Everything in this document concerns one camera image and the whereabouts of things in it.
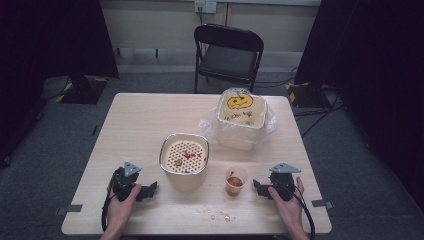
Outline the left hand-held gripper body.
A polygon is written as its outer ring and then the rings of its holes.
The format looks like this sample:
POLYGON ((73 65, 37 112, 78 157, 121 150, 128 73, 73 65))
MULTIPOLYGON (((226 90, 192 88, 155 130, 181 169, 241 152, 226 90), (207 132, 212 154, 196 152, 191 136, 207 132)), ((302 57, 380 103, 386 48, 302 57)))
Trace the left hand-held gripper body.
POLYGON ((124 166, 113 173, 112 189, 119 201, 126 200, 130 195, 140 171, 141 167, 125 161, 124 166))

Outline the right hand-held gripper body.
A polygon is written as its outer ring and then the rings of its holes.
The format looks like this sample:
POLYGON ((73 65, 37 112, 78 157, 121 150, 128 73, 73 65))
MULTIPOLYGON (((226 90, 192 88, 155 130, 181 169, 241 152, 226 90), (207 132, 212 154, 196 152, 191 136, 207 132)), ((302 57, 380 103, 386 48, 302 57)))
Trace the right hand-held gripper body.
POLYGON ((284 201, 289 201, 295 191, 293 173, 300 173, 301 170, 287 163, 279 163, 270 168, 270 182, 279 196, 284 201))

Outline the person's left hand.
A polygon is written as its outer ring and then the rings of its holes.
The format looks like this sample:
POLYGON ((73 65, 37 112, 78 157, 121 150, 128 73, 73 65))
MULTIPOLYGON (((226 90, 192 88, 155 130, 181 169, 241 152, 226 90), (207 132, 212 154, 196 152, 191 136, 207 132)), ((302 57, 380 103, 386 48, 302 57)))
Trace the person's left hand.
POLYGON ((119 201, 117 197, 111 198, 107 212, 106 230, 123 232, 131 216, 133 206, 136 202, 136 196, 141 188, 142 186, 140 184, 136 184, 124 201, 119 201))

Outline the person's right hand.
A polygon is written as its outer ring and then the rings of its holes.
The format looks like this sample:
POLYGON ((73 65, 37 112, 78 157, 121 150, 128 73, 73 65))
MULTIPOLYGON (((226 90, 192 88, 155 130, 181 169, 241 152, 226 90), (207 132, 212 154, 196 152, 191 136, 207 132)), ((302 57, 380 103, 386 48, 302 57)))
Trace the person's right hand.
POLYGON ((269 187, 268 191, 276 204, 280 218, 287 232, 292 238, 296 235, 305 235, 302 223, 302 206, 299 201, 295 198, 292 198, 290 201, 282 200, 273 187, 269 187))

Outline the clear plastic cup red residue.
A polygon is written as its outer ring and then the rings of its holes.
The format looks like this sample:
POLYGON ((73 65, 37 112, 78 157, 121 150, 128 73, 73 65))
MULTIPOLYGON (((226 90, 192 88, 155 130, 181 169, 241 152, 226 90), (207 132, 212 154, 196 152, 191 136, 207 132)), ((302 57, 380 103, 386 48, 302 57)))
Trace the clear plastic cup red residue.
POLYGON ((229 196, 238 196, 248 181, 247 171, 239 166, 230 167, 225 174, 225 191, 229 196))

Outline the white bin with perforated strainer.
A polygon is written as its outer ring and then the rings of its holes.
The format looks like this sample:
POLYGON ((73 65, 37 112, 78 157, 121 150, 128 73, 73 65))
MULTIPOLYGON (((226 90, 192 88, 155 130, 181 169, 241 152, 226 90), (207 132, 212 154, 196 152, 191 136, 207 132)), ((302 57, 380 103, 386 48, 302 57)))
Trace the white bin with perforated strainer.
POLYGON ((193 191, 198 188, 206 178, 206 168, 209 160, 209 142, 197 134, 174 133, 163 142, 159 165, 166 173, 172 187, 179 191, 193 191), (177 167, 174 160, 184 150, 200 153, 201 163, 194 166, 177 167))

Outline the grey table edge clip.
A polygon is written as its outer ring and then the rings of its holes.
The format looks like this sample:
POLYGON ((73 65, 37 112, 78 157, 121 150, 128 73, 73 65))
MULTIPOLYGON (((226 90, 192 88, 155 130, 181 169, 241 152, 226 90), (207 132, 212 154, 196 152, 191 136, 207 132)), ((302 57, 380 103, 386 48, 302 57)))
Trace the grey table edge clip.
POLYGON ((311 201, 313 207, 325 207, 326 209, 332 209, 335 207, 332 201, 325 201, 323 199, 320 200, 313 200, 311 201))
POLYGON ((67 213, 70 213, 70 212, 80 212, 81 209, 82 209, 81 204, 76 204, 76 205, 70 204, 65 207, 59 207, 56 211, 56 214, 58 216, 65 216, 67 213))

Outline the spilled wet crumbs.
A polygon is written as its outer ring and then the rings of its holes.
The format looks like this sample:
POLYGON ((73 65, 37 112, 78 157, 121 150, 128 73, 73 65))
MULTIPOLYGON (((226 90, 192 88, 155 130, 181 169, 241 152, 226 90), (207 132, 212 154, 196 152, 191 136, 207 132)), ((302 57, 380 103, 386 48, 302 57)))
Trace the spilled wet crumbs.
POLYGON ((201 216, 203 218, 206 218, 212 221, 230 222, 233 220, 233 217, 228 212, 222 209, 212 209, 212 208, 196 209, 195 213, 198 216, 201 216))

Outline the red food scraps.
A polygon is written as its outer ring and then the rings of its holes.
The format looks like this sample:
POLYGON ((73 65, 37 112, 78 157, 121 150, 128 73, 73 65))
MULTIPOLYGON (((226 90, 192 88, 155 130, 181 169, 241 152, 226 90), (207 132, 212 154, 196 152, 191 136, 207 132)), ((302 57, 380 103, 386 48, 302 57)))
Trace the red food scraps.
POLYGON ((174 165, 177 167, 182 166, 194 166, 201 163, 202 155, 200 153, 189 152, 184 150, 180 153, 177 158, 174 160, 174 165))

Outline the plastic bag with smiley container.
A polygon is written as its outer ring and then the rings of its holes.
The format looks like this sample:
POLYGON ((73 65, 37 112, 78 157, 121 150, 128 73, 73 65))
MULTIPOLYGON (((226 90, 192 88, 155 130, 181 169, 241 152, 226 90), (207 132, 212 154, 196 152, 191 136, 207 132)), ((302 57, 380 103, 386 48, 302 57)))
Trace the plastic bag with smiley container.
MULTIPOLYGON (((211 109, 210 111, 208 111, 200 119, 199 128, 200 128, 200 133, 204 135, 208 140, 218 143, 218 140, 217 140, 218 120, 216 118, 217 106, 211 109)), ((264 130, 264 133, 261 135, 261 140, 257 144, 262 142, 264 139, 266 139, 269 135, 271 135, 277 129, 277 118, 274 112, 272 111, 272 109, 270 108, 270 106, 268 105, 268 103, 267 103, 267 106, 268 106, 268 110, 266 113, 265 130, 264 130)))

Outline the black stand base striped tape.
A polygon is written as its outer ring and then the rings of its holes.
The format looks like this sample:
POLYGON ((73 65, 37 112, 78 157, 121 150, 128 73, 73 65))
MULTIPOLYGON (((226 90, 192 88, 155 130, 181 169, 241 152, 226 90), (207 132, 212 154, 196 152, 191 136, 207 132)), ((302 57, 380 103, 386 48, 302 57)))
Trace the black stand base striped tape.
POLYGON ((322 89, 315 89, 308 83, 296 85, 288 83, 285 85, 288 98, 292 105, 299 108, 329 108, 329 103, 322 89))
POLYGON ((65 86, 64 92, 59 95, 56 102, 95 105, 107 83, 108 80, 101 77, 71 75, 70 82, 65 86))

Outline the black folding chair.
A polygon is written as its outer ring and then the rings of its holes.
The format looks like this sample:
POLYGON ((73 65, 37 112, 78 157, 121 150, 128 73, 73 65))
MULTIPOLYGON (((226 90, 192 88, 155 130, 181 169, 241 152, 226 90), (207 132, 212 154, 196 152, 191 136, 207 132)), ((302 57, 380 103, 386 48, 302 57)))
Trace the black folding chair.
POLYGON ((256 33, 219 24, 203 24, 195 28, 196 65, 194 92, 199 76, 206 81, 215 78, 247 84, 254 89, 264 50, 264 42, 256 33))

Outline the black curtain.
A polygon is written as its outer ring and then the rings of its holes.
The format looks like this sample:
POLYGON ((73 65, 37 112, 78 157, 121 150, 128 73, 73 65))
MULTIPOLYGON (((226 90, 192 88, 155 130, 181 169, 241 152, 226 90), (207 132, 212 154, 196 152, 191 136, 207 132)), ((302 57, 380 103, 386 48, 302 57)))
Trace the black curtain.
POLYGON ((56 76, 119 76, 100 0, 0 0, 0 168, 56 76))
POLYGON ((296 81, 341 90, 424 211, 424 0, 321 0, 296 81))

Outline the white wall socket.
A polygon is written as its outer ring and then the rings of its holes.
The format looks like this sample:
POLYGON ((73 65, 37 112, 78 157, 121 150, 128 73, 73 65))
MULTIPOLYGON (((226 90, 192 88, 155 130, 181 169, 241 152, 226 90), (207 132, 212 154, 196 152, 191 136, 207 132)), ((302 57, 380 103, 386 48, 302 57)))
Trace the white wall socket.
POLYGON ((215 14, 217 12, 217 2, 213 0, 196 0, 194 2, 196 13, 215 14))

